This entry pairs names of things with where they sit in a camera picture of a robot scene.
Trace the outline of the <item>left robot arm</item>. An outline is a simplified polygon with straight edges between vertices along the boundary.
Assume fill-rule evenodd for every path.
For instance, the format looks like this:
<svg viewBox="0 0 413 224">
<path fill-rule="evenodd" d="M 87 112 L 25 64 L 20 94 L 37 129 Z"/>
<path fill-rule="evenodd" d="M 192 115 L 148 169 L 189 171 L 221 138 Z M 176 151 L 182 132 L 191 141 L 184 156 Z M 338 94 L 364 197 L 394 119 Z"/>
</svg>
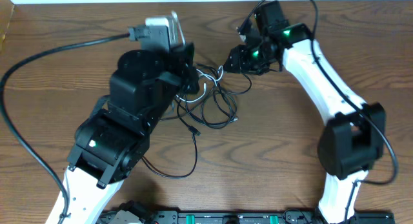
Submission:
<svg viewBox="0 0 413 224">
<path fill-rule="evenodd" d="M 199 92 L 194 44 L 124 53 L 110 91 L 75 132 L 62 194 L 47 223 L 95 223 L 144 156 L 150 135 L 180 92 Z"/>
</svg>

